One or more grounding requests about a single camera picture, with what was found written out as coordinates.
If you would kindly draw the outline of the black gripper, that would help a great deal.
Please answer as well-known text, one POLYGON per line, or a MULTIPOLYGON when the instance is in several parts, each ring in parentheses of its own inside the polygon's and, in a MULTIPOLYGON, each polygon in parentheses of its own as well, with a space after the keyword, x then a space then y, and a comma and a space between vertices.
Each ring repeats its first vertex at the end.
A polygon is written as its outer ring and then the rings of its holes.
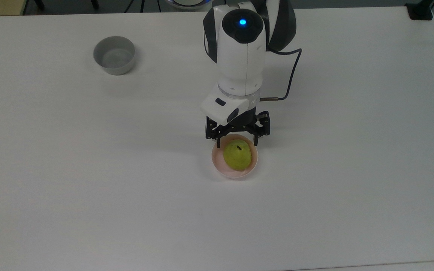
POLYGON ((261 137, 270 135, 270 113, 262 111, 256 115, 255 111, 256 107, 232 119, 225 126, 219 125, 210 117, 206 117, 206 138, 214 140, 217 143, 217 148, 221 148, 222 135, 230 132, 246 131, 253 134, 254 146, 258 146, 261 137))

